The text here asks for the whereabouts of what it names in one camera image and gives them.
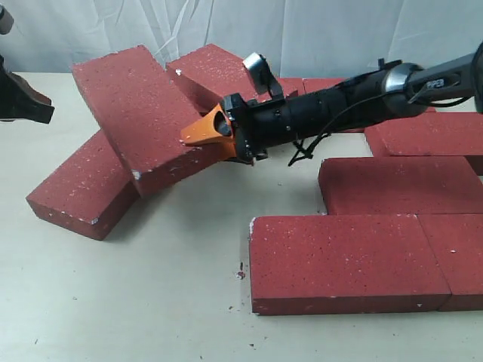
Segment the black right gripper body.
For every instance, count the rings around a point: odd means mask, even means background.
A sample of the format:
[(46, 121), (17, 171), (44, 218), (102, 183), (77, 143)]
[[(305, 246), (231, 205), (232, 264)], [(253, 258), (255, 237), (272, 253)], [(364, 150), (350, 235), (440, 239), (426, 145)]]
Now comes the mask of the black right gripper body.
[(268, 148), (301, 138), (300, 125), (286, 99), (258, 103), (231, 94), (221, 106), (231, 122), (235, 159), (240, 163), (253, 164), (268, 157)]

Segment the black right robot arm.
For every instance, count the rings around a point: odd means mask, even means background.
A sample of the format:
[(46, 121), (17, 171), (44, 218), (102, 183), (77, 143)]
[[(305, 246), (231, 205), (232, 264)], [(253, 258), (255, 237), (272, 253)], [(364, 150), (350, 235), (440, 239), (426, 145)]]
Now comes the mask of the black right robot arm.
[(181, 131), (186, 146), (220, 145), (224, 161), (253, 164), (268, 149), (291, 143), (289, 161), (311, 159), (331, 134), (384, 121), (412, 118), (429, 107), (452, 107), (473, 99), (482, 112), (482, 49), (424, 69), (416, 63), (378, 60), (373, 72), (333, 87), (287, 98), (266, 58), (252, 53), (243, 61), (255, 91), (270, 99), (259, 103), (240, 94), (225, 96), (206, 116)]

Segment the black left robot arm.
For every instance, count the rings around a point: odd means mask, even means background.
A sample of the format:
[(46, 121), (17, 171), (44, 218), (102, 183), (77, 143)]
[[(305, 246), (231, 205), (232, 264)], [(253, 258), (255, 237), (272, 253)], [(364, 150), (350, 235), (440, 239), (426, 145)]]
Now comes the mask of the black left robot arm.
[(1, 122), (30, 120), (50, 124), (54, 110), (51, 99), (12, 72), (1, 56)]

